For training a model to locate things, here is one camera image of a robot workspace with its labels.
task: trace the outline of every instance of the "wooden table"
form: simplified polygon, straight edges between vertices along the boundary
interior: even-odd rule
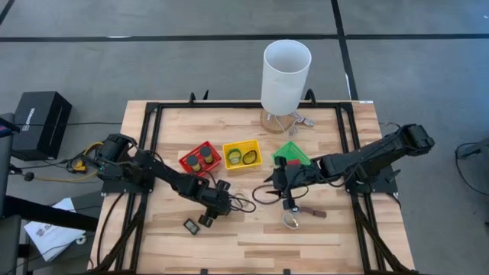
[[[361,145],[381,138],[374,105],[352,104]],[[128,103],[122,134],[139,138],[145,105],[146,101]],[[261,127],[260,111],[252,108],[164,109],[157,151],[167,165],[183,172],[178,159],[203,141],[210,141],[222,154],[223,144],[258,139],[263,156],[261,166],[227,171],[221,163],[212,171],[217,179],[231,183],[230,193],[244,193],[251,199],[253,188],[271,175],[274,168],[271,154],[288,142],[285,134],[270,134]],[[300,114],[316,121],[313,128],[299,126],[294,139],[309,157],[342,152],[334,110],[308,108],[300,109]],[[352,150],[346,114],[344,118]],[[146,144],[150,143],[150,138],[151,130]],[[265,199],[263,193],[258,196]],[[116,197],[105,197],[96,240]],[[108,220],[102,256],[121,233],[127,197],[118,202]],[[398,204],[384,194],[375,194],[372,198],[381,237],[404,265],[414,268]],[[188,218],[196,222],[204,207],[179,197],[167,183],[158,180],[149,198],[138,273],[199,273],[201,268],[209,269],[210,273],[282,273],[283,269],[291,269],[292,273],[363,273],[349,194],[342,188],[314,185],[297,203],[324,210],[328,217],[300,214],[300,227],[291,230],[282,224],[281,203],[257,204],[257,211],[252,214],[231,212],[227,217],[219,216],[211,228],[200,226],[198,235],[192,236],[182,224]],[[376,268],[369,237],[368,244],[371,265]],[[96,248],[97,241],[92,248],[94,262]],[[131,249],[132,239],[126,248],[125,268],[129,265]]]

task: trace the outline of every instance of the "yellow cable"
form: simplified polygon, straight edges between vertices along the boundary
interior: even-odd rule
[[[91,174],[88,174],[86,176],[82,176],[80,178],[77,178],[77,179],[65,179],[65,180],[61,180],[61,179],[52,179],[52,178],[45,178],[45,177],[41,177],[41,176],[35,176],[34,179],[35,180],[41,180],[41,181],[53,181],[53,182],[58,182],[58,183],[76,183],[80,180],[86,180],[88,178],[91,178],[93,176],[95,176],[99,171],[95,171]]]
[[[86,149],[85,149],[85,152],[83,153],[84,156],[86,156],[90,151],[91,149],[94,147],[94,146],[97,146],[97,145],[103,145],[103,142],[95,142],[93,144],[90,144],[90,146],[88,146]],[[82,176],[82,177],[79,177],[77,179],[54,179],[54,178],[46,178],[46,177],[42,177],[42,176],[35,176],[34,178],[36,180],[41,180],[41,181],[51,181],[51,182],[58,182],[58,183],[77,183],[79,182],[80,180],[86,180],[86,179],[89,179],[93,176],[95,176],[99,171],[95,171],[93,173],[90,173],[86,176]]]
[[[83,153],[83,155],[85,155],[85,156],[86,156],[86,155],[88,154],[88,152],[90,152],[90,150],[91,150],[91,149],[92,149],[94,146],[96,146],[96,145],[103,145],[103,142],[95,142],[95,143],[91,144],[90,146],[88,146],[88,147],[86,148],[85,153]]]

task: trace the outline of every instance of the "concrete floor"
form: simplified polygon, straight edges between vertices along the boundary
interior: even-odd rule
[[[0,9],[6,2],[0,0]],[[483,0],[341,0],[339,5],[346,34],[489,33],[489,2]],[[335,32],[327,0],[16,0],[0,25],[0,37]],[[74,106],[71,122],[121,121],[129,99],[187,99],[207,89],[211,99],[259,99],[261,55],[269,42],[0,43],[0,112],[13,112],[25,91],[60,92]],[[303,43],[313,55],[306,88],[318,99],[348,99],[338,41]],[[348,48],[358,97],[375,101],[380,121],[421,124],[436,140],[429,155],[394,165],[402,170],[397,182],[417,270],[487,274],[489,199],[464,186],[453,151],[489,137],[489,40],[350,40]],[[117,131],[116,125],[72,126],[60,158]],[[469,182],[487,193],[485,161],[476,156],[461,167]],[[37,172],[69,176],[56,167]],[[52,203],[99,189],[99,183],[26,183],[11,177],[8,194]],[[79,260],[39,274],[84,267],[86,260]]]

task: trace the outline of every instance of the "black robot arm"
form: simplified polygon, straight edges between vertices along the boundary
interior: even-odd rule
[[[317,183],[331,185],[342,176],[345,181],[353,175],[359,182],[371,180],[379,172],[404,156],[427,154],[434,146],[421,125],[404,125],[394,133],[346,154],[328,154],[311,159],[310,165],[287,165],[282,157],[275,159],[278,168],[265,181],[273,180],[276,191],[272,193],[285,199],[284,209],[296,207],[290,190]]]
[[[122,134],[109,135],[97,153],[96,163],[100,166],[98,177],[102,180],[139,186],[150,183],[155,177],[162,179],[183,198],[198,202],[207,208],[206,213],[199,219],[199,223],[206,227],[210,227],[219,215],[229,214],[229,183],[219,180],[214,187],[210,187],[208,179],[179,173],[150,150],[138,149],[131,157],[128,151],[135,145],[135,140],[130,137]]]

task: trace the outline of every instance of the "black bracket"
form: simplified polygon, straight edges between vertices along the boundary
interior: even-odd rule
[[[209,97],[209,90],[206,91],[206,94],[204,94],[204,97],[202,97],[202,100],[207,100]],[[196,101],[196,94],[191,92],[190,93],[190,99],[189,99],[189,104],[192,105]]]
[[[312,89],[307,90],[306,97],[304,98],[304,100],[311,100],[311,104],[313,104],[314,106],[318,105],[318,102],[316,102],[316,96],[314,95]]]
[[[189,104],[193,104],[193,102],[196,100],[196,94],[194,94],[193,92],[190,93],[190,100],[189,100]]]
[[[353,112],[353,105],[351,102],[340,102],[339,107],[345,110],[347,113]]]
[[[209,90],[206,91],[206,94],[204,95],[202,100],[207,100],[208,97],[209,97]]]
[[[156,109],[158,108],[159,105],[160,105],[160,103],[158,103],[158,102],[148,102],[148,103],[146,103],[146,109],[144,110],[144,112],[146,112],[146,113],[154,112],[154,111],[156,111]]]

